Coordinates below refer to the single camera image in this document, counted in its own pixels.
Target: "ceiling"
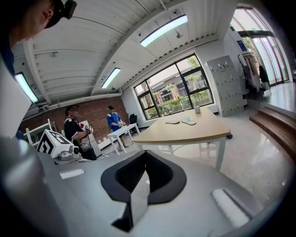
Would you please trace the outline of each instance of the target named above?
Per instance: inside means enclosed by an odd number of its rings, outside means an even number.
[[[160,0],[76,1],[70,20],[61,19],[13,48],[15,71],[24,73],[39,102],[120,93],[119,88],[164,55],[201,38],[224,37],[237,6],[237,0],[162,0],[165,10]],[[183,14],[187,24],[146,48],[140,45],[152,31]],[[121,72],[102,89],[115,67]]]

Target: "wooden step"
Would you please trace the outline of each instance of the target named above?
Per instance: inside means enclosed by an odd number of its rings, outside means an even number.
[[[283,128],[281,125],[274,123],[272,119],[261,114],[250,117],[250,120],[275,139],[296,164],[296,138],[293,131]]]
[[[273,120],[285,129],[292,130],[296,136],[296,120],[270,108],[258,110],[258,114]]]

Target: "floor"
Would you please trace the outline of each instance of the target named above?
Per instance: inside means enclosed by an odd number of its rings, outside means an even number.
[[[257,97],[255,100],[296,113],[296,83],[287,82],[274,86],[271,88],[271,92],[265,91],[263,96]]]
[[[233,138],[226,141],[221,172],[267,206],[280,197],[294,172],[294,164],[267,133],[249,121],[249,117],[255,113],[255,110],[247,109],[237,116],[218,116],[233,134]],[[129,145],[127,152],[137,150],[129,136],[125,136],[124,140]],[[144,148],[169,152],[168,146]],[[203,143],[201,147],[199,144],[173,146],[173,149],[176,156],[215,166],[216,150],[213,144]],[[104,150],[102,158],[106,158],[106,154],[116,155],[112,146]]]

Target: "window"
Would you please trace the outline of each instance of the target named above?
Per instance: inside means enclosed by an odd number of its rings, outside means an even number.
[[[238,31],[251,55],[256,56],[256,67],[262,65],[270,86],[288,80],[288,70],[282,52],[272,32],[253,9],[236,9],[231,25]]]
[[[182,59],[135,87],[145,118],[213,103],[204,71],[195,55]]]

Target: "pants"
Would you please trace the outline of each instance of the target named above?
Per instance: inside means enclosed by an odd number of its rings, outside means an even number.
[[[92,160],[95,161],[97,159],[96,154],[93,151],[93,148],[87,150],[86,152],[83,152],[82,158],[87,159],[87,160]]]

